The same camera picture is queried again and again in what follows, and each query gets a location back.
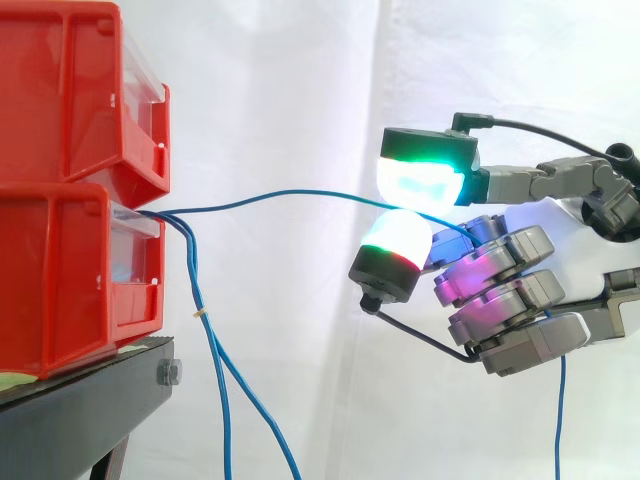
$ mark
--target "metal bolt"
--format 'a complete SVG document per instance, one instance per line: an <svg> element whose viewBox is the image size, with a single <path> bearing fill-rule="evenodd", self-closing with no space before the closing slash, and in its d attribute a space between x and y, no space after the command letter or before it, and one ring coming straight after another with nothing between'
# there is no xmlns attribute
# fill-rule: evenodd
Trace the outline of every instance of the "metal bolt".
<svg viewBox="0 0 640 480"><path fill-rule="evenodd" d="M178 359L164 360L161 365L162 384L167 387L179 385L182 379L182 361Z"/></svg>

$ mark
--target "green led light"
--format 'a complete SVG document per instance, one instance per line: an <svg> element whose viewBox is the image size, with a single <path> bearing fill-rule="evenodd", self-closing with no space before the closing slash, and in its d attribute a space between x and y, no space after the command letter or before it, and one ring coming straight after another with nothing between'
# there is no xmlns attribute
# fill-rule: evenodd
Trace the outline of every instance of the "green led light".
<svg viewBox="0 0 640 480"><path fill-rule="evenodd" d="M464 174L451 165L416 158L396 161L380 157L378 190L390 204L416 212L442 215L451 210L464 183Z"/></svg>
<svg viewBox="0 0 640 480"><path fill-rule="evenodd" d="M408 210L391 210L381 215L362 240L406 258L420 270L431 250L433 233L424 218Z"/></svg>

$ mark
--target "red plastic bin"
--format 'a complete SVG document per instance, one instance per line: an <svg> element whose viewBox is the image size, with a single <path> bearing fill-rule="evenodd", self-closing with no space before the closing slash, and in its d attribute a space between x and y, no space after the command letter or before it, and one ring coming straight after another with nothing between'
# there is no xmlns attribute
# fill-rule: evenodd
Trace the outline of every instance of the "red plastic bin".
<svg viewBox="0 0 640 480"><path fill-rule="evenodd" d="M0 184L0 372L39 378L162 327L164 225L93 184Z"/></svg>
<svg viewBox="0 0 640 480"><path fill-rule="evenodd" d="M0 181L169 191L169 90L105 2L0 2Z"/></svg>

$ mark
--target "white backdrop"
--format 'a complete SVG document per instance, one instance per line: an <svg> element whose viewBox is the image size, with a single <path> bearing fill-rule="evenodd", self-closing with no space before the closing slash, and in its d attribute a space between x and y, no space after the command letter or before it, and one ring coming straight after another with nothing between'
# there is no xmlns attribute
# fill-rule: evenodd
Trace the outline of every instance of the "white backdrop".
<svg viewBox="0 0 640 480"><path fill-rule="evenodd" d="M122 0L172 88L172 193L154 207L281 188L373 198L381 128L442 130L458 110L640 148L634 3ZM479 138L485 164L573 153L513 131ZM358 312L346 274L376 213L282 198L189 217L220 339L304 478L552 478L558 362L489 377ZM123 479L222 478L220 406L191 317L184 242L171 232L167 249L164 333L176 336L184 378L132 435ZM450 342L431 278L388 311ZM636 336L568 357L565 478L640 478L639 348ZM289 478L269 430L228 383L236 478Z"/></svg>

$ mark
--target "blue cable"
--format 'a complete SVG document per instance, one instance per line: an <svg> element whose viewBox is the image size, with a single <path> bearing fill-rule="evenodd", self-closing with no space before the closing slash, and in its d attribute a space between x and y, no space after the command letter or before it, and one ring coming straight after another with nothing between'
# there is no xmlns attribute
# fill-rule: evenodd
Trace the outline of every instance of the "blue cable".
<svg viewBox="0 0 640 480"><path fill-rule="evenodd" d="M198 304L198 300L196 300L196 306L199 309L204 308L204 306L202 305L202 295L200 294L200 288L198 286L197 283L197 272L198 272L198 252L197 252L197 244L196 244L196 239L195 239L195 234L193 233L193 230L189 227L189 225L184 221L181 220L178 217L175 217L174 215L177 214L187 214L187 213L204 213L204 212L218 212L218 211L222 211L222 210L230 210L233 208L238 208L238 207L242 207L244 205L248 205L251 203L255 203L255 202L260 202L262 200L267 200L270 198L275 198L275 197L281 197L281 196L285 196L285 195L318 195L318 196L326 196L326 197L335 197L335 198L342 198L342 199L346 199L346 200L351 200L351 201L355 201L355 202L359 202L359 203L363 203L365 205L371 205L374 207L379 207L379 208L385 208L388 210L392 210L398 207L395 207L393 205L388 205L385 203L381 203L381 202L376 202L374 200L368 200L362 197L358 197L356 195L351 195L351 194L347 194L347 193L341 193L341 192L332 192L332 191L327 191L327 190L308 190L308 189L292 189L292 190L280 190L280 191L276 191L276 192L271 192L271 193L266 193L263 195L258 195L255 197L251 197L251 198L247 198L244 200L240 200L238 202L233 202L233 203L228 203L228 204L224 204L224 205L217 205L217 206L212 206L212 207L197 207L197 208L181 208L181 209L174 209L174 210L164 210L160 213L153 213L153 212L141 212L144 213L146 215L149 216L154 216L156 218L161 218L165 221L167 221L167 223L170 223L173 227L175 227L180 233L182 233L184 235L184 237L187 239L187 255L188 255L188 261L189 261L189 276L191 277L191 281L192 281L192 290L194 292L194 300L196 300L196 298L200 299L200 305ZM429 220L431 222L434 223L438 223L440 225L443 225L447 228L451 228L452 230L455 230L459 233L461 233L462 235L466 236L467 238L469 238L475 246L480 246L482 245L482 242L473 234L467 232L464 228L461 228L457 225L454 225L452 223L449 223L445 220L441 220L437 217L433 217L431 215L427 215L427 214L423 214L420 213L420 215L425 218L426 220ZM545 310L544 312L548 317L551 316L551 312L549 310ZM271 417L271 415L269 414L269 412L266 410L266 408L262 405L262 403L260 403L260 400L257 398L257 396L255 395L255 393L251 390L251 388L249 387L249 385L246 383L246 381L244 380L244 378L242 377L242 375L240 374L240 372L237 370L237 368L235 367L235 365L233 364L233 362L231 361L231 359L229 358L229 356L227 355L227 353L225 352L225 350L222 348L222 345L220 345L217 337L215 336L215 334L213 333L213 330L211 328L211 324L209 323L209 319L208 316L205 314L202 317L202 322L203 325L205 326L205 330L207 331L207 337L209 338L209 345L211 347L211 351L212 354L214 356L214 363L216 360L216 356L218 357L218 361L219 358L222 358L222 361L224 361L225 365L227 366L227 368L229 369L229 371L231 372L231 374L233 375L233 377L236 379L236 381L238 382L238 384L240 385L240 387L242 388L242 390L244 391L244 393L247 395L247 397L249 398L249 400L251 401L251 403L254 405L254 407L260 412L260 415L262 415L262 418L266 421L266 423L269 425L269 427L271 428L274 436L276 437L276 440L278 441L278 444L280 445L280 448L287 460L287 463L289 464L289 468L291 469L291 473L294 477L295 480L301 480L301 476L300 476L300 472L298 470L298 467L295 463L295 460L293 458L293 455L287 445L286 440L284 439L284 436L282 435L282 432L280 431L280 429L278 428L277 423L275 422L275 420ZM560 437L561 437L561 433L562 433L562 417L563 417L563 412L564 412L564 390L565 390L565 385L566 385L566 372L567 372L567 363L566 363L566 358L563 355L561 358L561 377L560 377L560 393L559 393L559 398L558 398L558 419L557 419L557 426L556 426L556 437L555 437L555 478L556 480L560 480ZM220 378L222 378L222 385L224 386L224 377L222 376L221 372L219 372L218 369L218 365L216 365L216 373L218 375L218 384L220 387ZM224 394L223 394L223 390L221 388L220 390L220 395L221 398L224 397L226 398L226 386L224 386ZM225 407L224 407L224 401L223 403L223 417L225 415ZM231 472L228 473L228 477L227 477L227 456L226 453L227 451L231 452L231 446L230 446L230 439L231 439L231 432L229 431L229 447L227 449L227 441L226 441L226 428L225 428L225 479L230 479L231 478Z"/></svg>
<svg viewBox="0 0 640 480"><path fill-rule="evenodd" d="M197 262L197 247L195 241L192 241L192 231L188 226L185 228L184 221L171 215L164 215L162 213L139 211L143 215L153 218L159 218L164 220L176 230L178 230L187 241L187 269L189 271L189 279L191 280L191 293L193 300L196 304L198 311L204 308L204 301L202 298L202 292L198 284L198 262ZM232 464L231 464L231 409L229 407L229 396L227 394L227 385L224 380L224 371L222 370L221 353L218 339L216 338L213 328L209 321L209 315L205 312L200 316L202 325L204 326L207 334L207 340L209 341L209 348L211 349L211 355L213 356L213 364L216 369L216 376L218 379L218 390L220 391L220 403L222 406L222 423L223 423L223 442L224 442L224 478L225 480L232 480Z"/></svg>
<svg viewBox="0 0 640 480"><path fill-rule="evenodd" d="M204 213L204 212L219 212L222 210L230 210L232 208L242 207L244 205L249 205L250 203L261 202L262 200L267 200L269 198L282 197L285 195L319 195L322 197L335 197L342 198L345 200L351 200L354 202L364 203L365 205L371 205L372 207L378 208L386 208L387 210L394 210L399 207L395 207L393 205L389 205L387 203L376 202L374 200L368 200L366 198L358 197L357 195L351 195L349 193L341 193L341 192L332 192L329 190L308 190L308 189L292 189L292 190L279 190L277 192L265 193L264 195L258 195L256 197L246 198L244 200L240 200L238 202L227 203L225 205L217 205L213 207L197 207L197 208L177 208L174 210L163 210L160 213L164 213L167 215L179 215L182 213ZM476 247L482 245L482 242L475 235L467 232L464 228L459 227L458 225L454 225L445 220L441 220L437 217L433 217L431 215L427 215L426 213L419 214L422 218L429 220L434 223L438 223L440 225L444 225L447 228L455 230L465 237L469 238Z"/></svg>
<svg viewBox="0 0 640 480"><path fill-rule="evenodd" d="M560 357L560 393L558 394L558 422L556 424L555 467L556 480L560 480L560 435L562 434L562 416L564 412L564 387L567 383L567 359Z"/></svg>
<svg viewBox="0 0 640 480"><path fill-rule="evenodd" d="M149 216L156 216L157 218L161 218L161 219L167 221L173 227L175 227L180 233L182 233L184 235L184 237L187 240L187 255L188 255L188 261L189 261L189 264L190 264L189 265L190 271L193 271L195 273L195 275L192 277L192 290L197 290L199 292L200 291L200 287L198 286L198 283L197 283L198 245L197 245L195 233L193 232L193 230L191 229L189 224L187 222L185 222L184 220L182 220L181 218L178 218L178 217L175 217L173 215L166 214L166 213L165 214L154 214L154 213L151 213L151 212L141 212L141 213L144 213L144 214L149 215ZM215 334L213 334L213 330L211 329L211 325L209 324L208 316L207 316L206 321L207 321L207 325L205 326L205 329L207 329L207 327L208 327L208 331L211 332L211 335L213 336L214 341L215 341L216 350L217 350L217 352L219 352L220 358L222 358L222 361L225 363L225 365L227 366L227 368L231 372L231 375L233 375L235 380L238 382L238 385L240 385L240 388L242 388L242 391L249 398L249 400L251 401L253 406L256 408L256 410L258 410L258 412L260 413L262 418L265 420L267 425L269 425L269 427L271 428L271 431L273 432L273 435L275 436L275 438L276 438L276 440L278 442L278 445L280 446L280 449L282 450L282 453L284 454L284 457L287 460L287 463L289 465L289 469L291 470L291 474L292 474L294 480L302 480L302 475L300 474L300 470L298 469L296 461L293 458L293 454L291 453L291 449L287 445L287 441L285 440L284 435L282 434L280 428L278 427L278 424L273 419L273 417L269 414L269 412L264 407L264 405L260 402L260 400L258 399L257 395L251 390L251 387L249 387L249 385L247 384L247 382L244 379L244 377L240 374L240 372L238 371L238 369L234 365L233 361L231 360L231 358L229 358L229 355L227 354L227 352L224 350L224 348L220 344L220 341L218 340L217 336L215 336ZM227 444L227 442L225 441L225 459L227 458L227 453L228 453L229 461L230 461L231 444L230 443Z"/></svg>

